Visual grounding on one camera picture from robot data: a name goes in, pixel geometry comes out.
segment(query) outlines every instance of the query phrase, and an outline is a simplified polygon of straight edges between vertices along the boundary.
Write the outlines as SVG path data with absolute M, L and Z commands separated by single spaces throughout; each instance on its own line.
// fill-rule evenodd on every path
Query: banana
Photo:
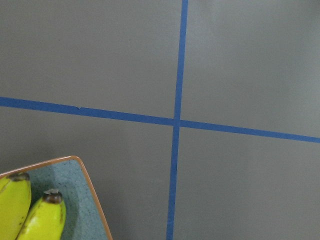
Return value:
M 0 179 L 0 239 L 15 240 L 31 203 L 30 177 L 26 172 Z
M 59 240 L 65 221 L 62 194 L 57 189 L 49 189 L 30 209 L 16 240 Z

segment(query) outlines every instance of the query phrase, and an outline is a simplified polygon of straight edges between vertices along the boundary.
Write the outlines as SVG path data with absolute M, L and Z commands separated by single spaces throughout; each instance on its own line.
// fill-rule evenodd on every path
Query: bowl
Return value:
M 44 191 L 58 189 L 65 201 L 66 221 L 61 240 L 113 240 L 94 186 L 77 156 L 59 157 L 0 174 L 27 172 L 31 206 Z

